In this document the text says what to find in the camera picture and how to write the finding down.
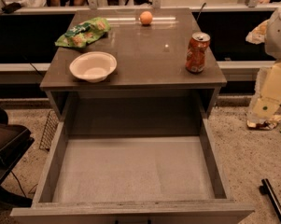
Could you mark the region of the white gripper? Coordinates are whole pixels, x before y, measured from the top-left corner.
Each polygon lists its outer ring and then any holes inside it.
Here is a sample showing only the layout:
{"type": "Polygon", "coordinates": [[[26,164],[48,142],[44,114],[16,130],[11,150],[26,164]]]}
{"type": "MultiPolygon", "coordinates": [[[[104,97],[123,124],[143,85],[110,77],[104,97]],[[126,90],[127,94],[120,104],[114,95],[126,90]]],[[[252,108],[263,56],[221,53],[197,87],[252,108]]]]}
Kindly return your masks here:
{"type": "Polygon", "coordinates": [[[254,119],[269,119],[281,105],[281,60],[261,69],[260,77],[260,97],[252,98],[250,115],[254,119]]]}

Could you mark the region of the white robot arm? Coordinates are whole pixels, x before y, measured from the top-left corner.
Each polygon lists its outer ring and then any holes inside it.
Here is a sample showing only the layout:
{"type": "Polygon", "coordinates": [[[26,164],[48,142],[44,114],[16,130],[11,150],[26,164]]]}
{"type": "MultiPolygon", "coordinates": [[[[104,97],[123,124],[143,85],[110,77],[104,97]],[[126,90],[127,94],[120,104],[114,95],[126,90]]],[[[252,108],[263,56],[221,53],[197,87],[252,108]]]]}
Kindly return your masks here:
{"type": "Polygon", "coordinates": [[[267,22],[265,51],[275,58],[275,63],[260,79],[260,91],[251,107],[260,122],[270,119],[281,105],[281,6],[267,22]]]}

